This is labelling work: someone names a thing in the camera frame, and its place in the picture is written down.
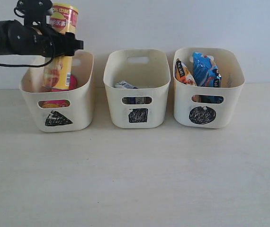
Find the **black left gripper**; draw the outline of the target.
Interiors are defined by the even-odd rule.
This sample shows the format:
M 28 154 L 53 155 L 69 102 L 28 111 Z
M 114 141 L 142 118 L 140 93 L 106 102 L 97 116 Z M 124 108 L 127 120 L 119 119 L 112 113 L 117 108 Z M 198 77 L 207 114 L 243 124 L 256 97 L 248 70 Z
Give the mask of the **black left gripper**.
M 84 49 L 84 42 L 71 32 L 63 35 L 50 26 L 30 27 L 12 20 L 7 26 L 7 48 L 17 55 L 72 57 L 77 50 Z

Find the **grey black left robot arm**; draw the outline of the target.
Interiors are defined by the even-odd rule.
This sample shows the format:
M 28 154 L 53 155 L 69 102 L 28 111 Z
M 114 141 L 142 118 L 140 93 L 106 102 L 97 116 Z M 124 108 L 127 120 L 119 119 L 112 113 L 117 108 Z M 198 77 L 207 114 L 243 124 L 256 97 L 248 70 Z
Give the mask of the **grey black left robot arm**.
M 83 50 L 82 40 L 74 33 L 61 34 L 51 26 L 24 26 L 17 20 L 0 21 L 0 56 L 37 55 L 73 56 Z

